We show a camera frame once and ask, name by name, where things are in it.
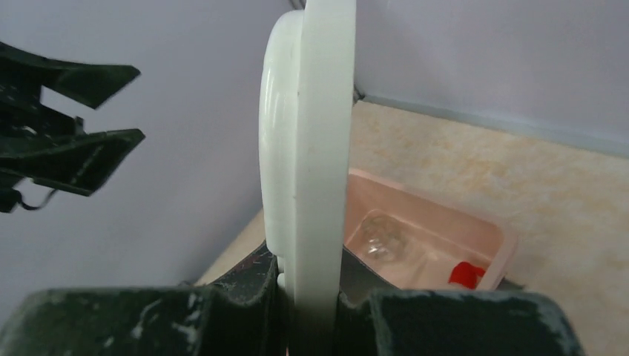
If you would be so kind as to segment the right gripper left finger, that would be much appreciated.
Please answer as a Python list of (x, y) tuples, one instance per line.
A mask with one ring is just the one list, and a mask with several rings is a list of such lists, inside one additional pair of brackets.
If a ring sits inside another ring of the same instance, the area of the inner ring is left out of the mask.
[(48, 289), (1, 329), (3, 355), (284, 355), (277, 261), (259, 245), (201, 286)]

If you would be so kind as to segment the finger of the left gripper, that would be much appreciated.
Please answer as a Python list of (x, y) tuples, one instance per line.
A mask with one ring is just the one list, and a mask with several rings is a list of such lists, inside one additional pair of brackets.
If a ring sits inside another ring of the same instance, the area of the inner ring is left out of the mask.
[(140, 75), (132, 65), (94, 65), (50, 59), (1, 43), (1, 80), (34, 89), (46, 87), (97, 109)]
[(89, 197), (145, 138), (137, 128), (74, 136), (1, 138), (1, 172)]

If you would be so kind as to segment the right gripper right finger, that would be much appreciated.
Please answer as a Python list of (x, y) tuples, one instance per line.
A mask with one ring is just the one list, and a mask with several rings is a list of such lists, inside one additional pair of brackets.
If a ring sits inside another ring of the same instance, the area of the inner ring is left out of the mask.
[(394, 287), (343, 250), (337, 355), (584, 355), (561, 308), (519, 290)]

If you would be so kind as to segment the glass flask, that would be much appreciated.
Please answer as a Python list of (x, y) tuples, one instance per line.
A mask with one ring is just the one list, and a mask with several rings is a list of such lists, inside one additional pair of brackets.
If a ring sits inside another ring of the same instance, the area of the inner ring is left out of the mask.
[(400, 260), (407, 245), (401, 222), (384, 214), (367, 217), (360, 224), (357, 239), (363, 255), (384, 263)]

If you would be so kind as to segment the pink plastic bin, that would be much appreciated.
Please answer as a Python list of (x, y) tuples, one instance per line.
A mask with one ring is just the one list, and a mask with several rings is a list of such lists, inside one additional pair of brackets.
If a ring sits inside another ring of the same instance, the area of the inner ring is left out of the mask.
[[(378, 262), (360, 252), (360, 224), (376, 214), (401, 222), (407, 245), (400, 260)], [(494, 290), (518, 248), (516, 233), (489, 214), (355, 168), (348, 175), (345, 225), (346, 248), (400, 289)], [(463, 261), (486, 270), (475, 289), (447, 282)]]

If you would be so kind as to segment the white wash bottle red cap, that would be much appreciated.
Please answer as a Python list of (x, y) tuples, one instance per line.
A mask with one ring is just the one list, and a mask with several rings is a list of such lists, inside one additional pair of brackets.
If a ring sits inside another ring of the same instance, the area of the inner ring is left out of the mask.
[(447, 282), (465, 289), (475, 289), (485, 273), (482, 267), (463, 261), (453, 267)]

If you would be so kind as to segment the white bin lid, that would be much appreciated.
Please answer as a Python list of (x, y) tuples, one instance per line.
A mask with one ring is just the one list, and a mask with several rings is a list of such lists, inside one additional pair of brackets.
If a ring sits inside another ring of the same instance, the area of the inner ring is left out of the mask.
[(343, 252), (355, 74), (355, 1), (283, 14), (260, 83), (266, 245), (277, 258), (290, 355), (329, 355)]

